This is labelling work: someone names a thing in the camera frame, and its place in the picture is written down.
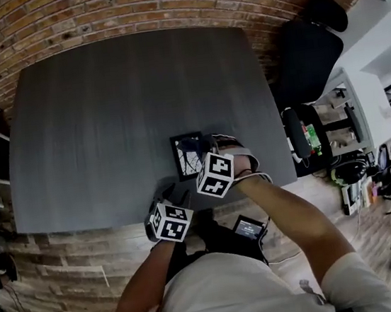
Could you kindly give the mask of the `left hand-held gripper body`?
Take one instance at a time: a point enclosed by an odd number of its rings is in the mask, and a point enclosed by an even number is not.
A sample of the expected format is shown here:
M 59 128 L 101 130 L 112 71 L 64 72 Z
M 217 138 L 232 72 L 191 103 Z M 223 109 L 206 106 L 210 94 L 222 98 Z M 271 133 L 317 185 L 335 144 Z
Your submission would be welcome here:
M 152 198 L 149 212 L 144 220 L 145 233 L 151 242 L 162 240 L 183 242 L 193 218 L 192 209 L 184 209 L 179 204 L 162 199 L 162 192 Z

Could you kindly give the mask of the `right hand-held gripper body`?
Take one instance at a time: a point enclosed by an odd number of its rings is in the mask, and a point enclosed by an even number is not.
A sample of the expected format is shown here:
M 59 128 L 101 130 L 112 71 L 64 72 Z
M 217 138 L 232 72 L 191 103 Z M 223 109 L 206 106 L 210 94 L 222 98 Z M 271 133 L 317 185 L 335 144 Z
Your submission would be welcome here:
M 234 157 L 221 154 L 214 136 L 205 135 L 198 141 L 202 168 L 196 179 L 201 195 L 225 197 L 234 182 Z

